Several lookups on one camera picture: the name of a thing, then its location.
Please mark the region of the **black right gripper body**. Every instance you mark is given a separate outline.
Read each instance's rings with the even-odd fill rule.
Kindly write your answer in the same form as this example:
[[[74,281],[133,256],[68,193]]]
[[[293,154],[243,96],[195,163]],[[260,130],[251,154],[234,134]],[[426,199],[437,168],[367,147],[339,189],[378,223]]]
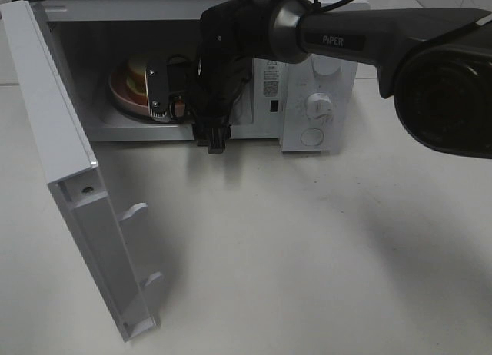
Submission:
[[[167,114],[176,123],[192,121],[197,145],[210,154],[223,153],[231,138],[232,109],[252,79],[252,63],[252,58],[234,57],[204,74],[198,62],[184,55],[167,59]]]

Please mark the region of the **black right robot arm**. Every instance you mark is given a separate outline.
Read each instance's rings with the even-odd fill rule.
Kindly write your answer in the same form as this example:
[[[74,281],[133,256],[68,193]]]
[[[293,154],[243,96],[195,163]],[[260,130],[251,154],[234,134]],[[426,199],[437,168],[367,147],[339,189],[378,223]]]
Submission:
[[[491,156],[491,13],[479,8],[346,11],[343,3],[230,0],[205,10],[185,100],[201,146],[221,153],[253,58],[323,55],[371,65],[406,131],[438,152]]]

